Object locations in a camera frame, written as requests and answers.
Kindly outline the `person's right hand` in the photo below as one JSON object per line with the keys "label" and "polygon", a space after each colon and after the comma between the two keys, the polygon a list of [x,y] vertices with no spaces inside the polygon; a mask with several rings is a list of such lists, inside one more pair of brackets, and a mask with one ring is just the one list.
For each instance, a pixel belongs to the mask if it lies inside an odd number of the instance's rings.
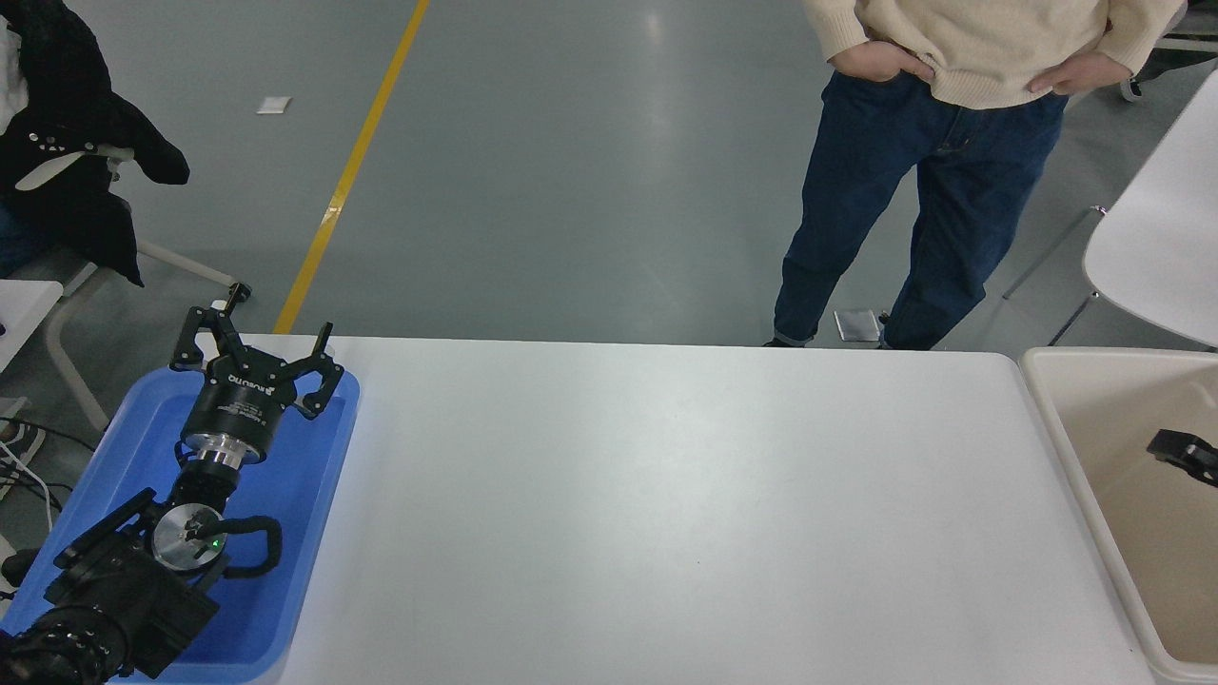
{"label": "person's right hand", "polygon": [[922,59],[892,41],[865,41],[828,59],[828,65],[843,76],[884,83],[903,73],[926,83],[935,80],[935,69]]}

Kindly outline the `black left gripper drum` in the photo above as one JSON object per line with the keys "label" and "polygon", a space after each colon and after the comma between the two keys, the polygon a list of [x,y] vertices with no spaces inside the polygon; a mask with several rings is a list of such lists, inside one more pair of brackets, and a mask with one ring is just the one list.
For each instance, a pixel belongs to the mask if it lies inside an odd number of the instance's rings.
{"label": "black left gripper drum", "polygon": [[180,431],[183,442],[196,447],[206,435],[227,435],[248,449],[269,449],[287,403],[296,399],[285,368],[286,360],[252,347],[209,361]]}

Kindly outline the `person's left hand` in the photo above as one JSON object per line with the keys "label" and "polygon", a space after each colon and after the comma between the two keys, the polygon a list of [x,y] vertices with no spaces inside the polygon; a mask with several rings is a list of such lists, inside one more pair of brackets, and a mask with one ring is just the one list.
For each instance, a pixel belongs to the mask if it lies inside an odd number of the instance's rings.
{"label": "person's left hand", "polygon": [[1132,69],[1106,55],[1106,52],[1077,52],[1027,83],[1026,91],[1032,94],[1054,94],[1069,96],[1078,91],[1091,91],[1104,87],[1113,87],[1132,78]]}

